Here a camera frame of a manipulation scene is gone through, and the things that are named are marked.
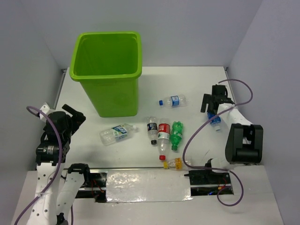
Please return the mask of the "clear bottle blue label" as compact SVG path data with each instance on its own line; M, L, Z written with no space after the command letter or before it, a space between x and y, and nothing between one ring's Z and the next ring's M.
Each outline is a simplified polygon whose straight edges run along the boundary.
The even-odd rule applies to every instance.
M221 132L227 129L226 123L221 119L221 117L216 117L210 121L210 126L216 131Z

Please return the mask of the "clear bottle white green label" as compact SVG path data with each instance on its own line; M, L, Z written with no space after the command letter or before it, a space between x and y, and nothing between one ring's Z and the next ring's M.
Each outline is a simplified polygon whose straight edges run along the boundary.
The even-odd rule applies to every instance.
M103 145L109 146L130 138L135 132L137 132L136 125L123 123L101 131L99 136Z

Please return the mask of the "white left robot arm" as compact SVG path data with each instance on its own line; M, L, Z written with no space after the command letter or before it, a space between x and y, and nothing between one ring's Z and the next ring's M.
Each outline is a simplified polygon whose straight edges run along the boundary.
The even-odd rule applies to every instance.
M70 225L73 203L80 187L88 186L92 175L87 164L72 164L62 178L71 137L85 122L83 113L64 104L61 111L44 104L27 110L45 123L40 144L36 148L37 185L27 224Z

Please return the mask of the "clear bottle black cap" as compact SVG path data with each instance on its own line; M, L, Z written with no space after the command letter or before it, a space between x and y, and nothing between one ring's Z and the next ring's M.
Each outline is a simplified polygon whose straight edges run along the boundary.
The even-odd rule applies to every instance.
M156 146L158 139L158 125L155 117L147 118L147 134L151 145Z

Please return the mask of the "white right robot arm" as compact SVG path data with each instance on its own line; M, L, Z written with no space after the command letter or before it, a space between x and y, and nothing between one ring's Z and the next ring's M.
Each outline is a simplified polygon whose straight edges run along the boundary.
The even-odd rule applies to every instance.
M228 97L226 86L215 84L210 94L204 94L201 112L206 113L209 124L221 131L221 122L229 128L223 158L212 158L206 163L204 179L215 183L220 173L241 165L258 164L263 156L263 127L247 120Z

